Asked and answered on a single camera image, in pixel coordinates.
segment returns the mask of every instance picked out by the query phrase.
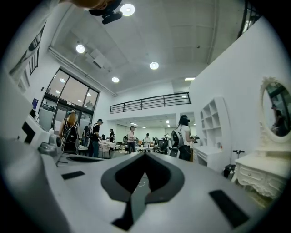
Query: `rectangular ceiling light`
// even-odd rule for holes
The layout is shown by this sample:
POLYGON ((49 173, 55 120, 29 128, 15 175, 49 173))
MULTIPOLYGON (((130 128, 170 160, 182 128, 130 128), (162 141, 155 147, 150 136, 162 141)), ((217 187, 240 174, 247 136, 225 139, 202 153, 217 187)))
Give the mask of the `rectangular ceiling light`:
POLYGON ((193 78, 186 78, 185 81, 192 81, 194 79, 195 79, 194 77, 193 78))

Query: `sign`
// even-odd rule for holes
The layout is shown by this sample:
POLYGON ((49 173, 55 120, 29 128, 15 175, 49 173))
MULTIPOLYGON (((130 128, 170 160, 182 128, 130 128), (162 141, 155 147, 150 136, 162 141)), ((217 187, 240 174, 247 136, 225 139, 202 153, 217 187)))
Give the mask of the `sign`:
POLYGON ((32 109, 33 110, 36 109, 37 103, 38 103, 38 100, 37 99, 33 99, 33 102, 32 102, 32 109))

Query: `balcony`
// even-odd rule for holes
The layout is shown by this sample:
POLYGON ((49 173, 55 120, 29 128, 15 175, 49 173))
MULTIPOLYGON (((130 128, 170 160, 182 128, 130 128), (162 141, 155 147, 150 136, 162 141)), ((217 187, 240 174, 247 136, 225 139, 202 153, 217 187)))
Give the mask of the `balcony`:
POLYGON ((191 104, 188 92, 155 96, 121 104, 115 104, 110 106, 110 114, 183 104, 191 104))

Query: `light fixture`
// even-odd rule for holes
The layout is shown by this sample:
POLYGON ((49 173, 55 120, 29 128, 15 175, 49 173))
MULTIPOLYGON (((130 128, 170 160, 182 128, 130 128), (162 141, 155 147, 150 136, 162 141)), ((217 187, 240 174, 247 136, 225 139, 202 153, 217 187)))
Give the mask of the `light fixture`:
POLYGON ((120 11, 124 16, 131 16, 135 12, 135 7, 132 4, 124 4, 120 11))
POLYGON ((78 53, 83 53, 83 52, 85 52, 85 47, 83 45, 81 45, 81 44, 78 44, 76 46, 76 50, 77 50, 78 53))
POLYGON ((150 68, 152 70, 156 70, 157 68, 159 68, 159 64, 157 62, 152 62, 150 63, 150 68))
POLYGON ((192 81, 194 79, 195 79, 194 77, 193 78, 185 78, 185 81, 192 81))
POLYGON ((119 82, 119 78, 117 78, 117 77, 113 77, 113 78, 112 78, 112 81, 117 83, 117 82, 119 82))

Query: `white mirror frame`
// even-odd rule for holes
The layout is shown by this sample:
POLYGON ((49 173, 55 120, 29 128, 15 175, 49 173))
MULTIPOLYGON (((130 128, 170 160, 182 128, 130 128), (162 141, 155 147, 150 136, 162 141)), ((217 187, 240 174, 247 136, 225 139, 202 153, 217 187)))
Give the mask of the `white mirror frame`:
POLYGON ((261 85, 261 94, 260 94, 260 122, 262 123, 265 132, 267 133, 268 137, 274 141, 274 142, 278 142, 278 143, 284 143, 288 140, 291 139, 291 131, 289 131, 289 133, 284 136, 284 137, 279 137, 276 134, 274 134, 271 129, 267 126, 267 122, 266 122, 266 117, 264 114, 264 107, 263 107, 263 96, 264 96, 264 92, 267 88, 267 86, 273 82, 277 82, 280 83, 281 85, 283 85, 286 90, 289 92, 289 94, 291 95, 291 84, 285 82, 285 81, 278 81, 275 77, 264 77, 263 78, 263 83, 261 85))

